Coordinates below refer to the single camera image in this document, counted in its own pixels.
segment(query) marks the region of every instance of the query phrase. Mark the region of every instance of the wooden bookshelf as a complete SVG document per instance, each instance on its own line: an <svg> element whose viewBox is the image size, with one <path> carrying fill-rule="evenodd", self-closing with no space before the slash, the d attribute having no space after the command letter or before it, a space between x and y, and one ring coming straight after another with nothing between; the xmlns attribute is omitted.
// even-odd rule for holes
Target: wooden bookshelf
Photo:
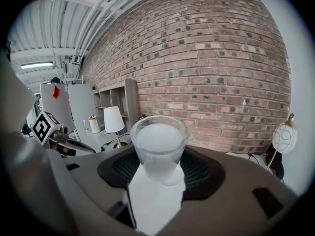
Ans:
<svg viewBox="0 0 315 236"><path fill-rule="evenodd" d="M119 134L129 133L139 118L137 82L125 79L119 84L93 90L93 95L97 122L104 125L104 108L118 106L125 123Z"/></svg>

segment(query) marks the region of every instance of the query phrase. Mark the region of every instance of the brick wall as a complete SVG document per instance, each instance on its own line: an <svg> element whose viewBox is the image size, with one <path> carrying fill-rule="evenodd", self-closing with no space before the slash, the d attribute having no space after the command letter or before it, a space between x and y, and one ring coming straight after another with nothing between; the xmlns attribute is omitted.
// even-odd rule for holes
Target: brick wall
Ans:
<svg viewBox="0 0 315 236"><path fill-rule="evenodd" d="M260 0L144 0L123 14L83 64L97 88L137 81L147 115L181 119L190 144L265 151L287 118L287 55Z"/></svg>

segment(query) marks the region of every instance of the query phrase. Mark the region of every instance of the glass rim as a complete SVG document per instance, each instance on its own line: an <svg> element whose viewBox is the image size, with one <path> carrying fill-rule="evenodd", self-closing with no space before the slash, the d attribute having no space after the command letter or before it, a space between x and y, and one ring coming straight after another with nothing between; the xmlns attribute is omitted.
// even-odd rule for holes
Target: glass rim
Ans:
<svg viewBox="0 0 315 236"><path fill-rule="evenodd" d="M160 117L163 117L163 118L168 118L168 119L172 119L174 120L175 122L179 123L185 130L185 137L183 137L182 141L178 144L178 146L176 146L174 149L172 150L168 150L168 151L164 151L164 152L155 152L155 151L152 151L152 150L148 150L148 149L145 149L145 148L142 148L141 146L139 146L138 142L137 142L137 139L135 137L135 130L137 128L137 126L142 123L144 120L148 120L148 119L151 119L151 118L160 118ZM140 148L142 150L144 150L145 152L149 153L149 154L154 154L154 155L166 155L166 154L171 154L173 151L177 150L182 144L183 142L185 142L188 138L189 138L189 132L188 132L188 129L187 127L184 125L184 123L176 118L173 118L173 117L170 117L170 116L162 116L162 115L156 115L156 116L148 116L148 117L145 117L139 121L137 121L134 126L131 128L131 131L130 131L130 137L131 137L131 140L132 140L132 143L134 146L136 146L137 148Z"/></svg>

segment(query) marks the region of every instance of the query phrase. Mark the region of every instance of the white canister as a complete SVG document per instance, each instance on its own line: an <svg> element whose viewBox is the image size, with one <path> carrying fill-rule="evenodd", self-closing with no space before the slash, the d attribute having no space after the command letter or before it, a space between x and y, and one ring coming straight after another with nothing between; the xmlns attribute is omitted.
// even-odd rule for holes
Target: white canister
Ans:
<svg viewBox="0 0 315 236"><path fill-rule="evenodd" d="M98 126L98 123L97 123L97 120L96 120L96 116L89 117L89 122L90 122L90 126L91 126L93 134L96 134L96 133L100 132L100 128Z"/></svg>

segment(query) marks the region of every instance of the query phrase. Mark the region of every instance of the white ceiling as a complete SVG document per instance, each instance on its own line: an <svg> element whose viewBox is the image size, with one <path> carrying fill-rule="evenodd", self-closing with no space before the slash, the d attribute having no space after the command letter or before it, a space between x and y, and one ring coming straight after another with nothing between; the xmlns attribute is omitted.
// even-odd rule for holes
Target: white ceiling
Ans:
<svg viewBox="0 0 315 236"><path fill-rule="evenodd" d="M15 73L34 93L39 92L41 83L50 82L53 77L63 81L77 78L83 61L79 54L86 56L105 30L139 1L40 0L26 6L8 35ZM54 66L20 67L44 61L52 61Z"/></svg>

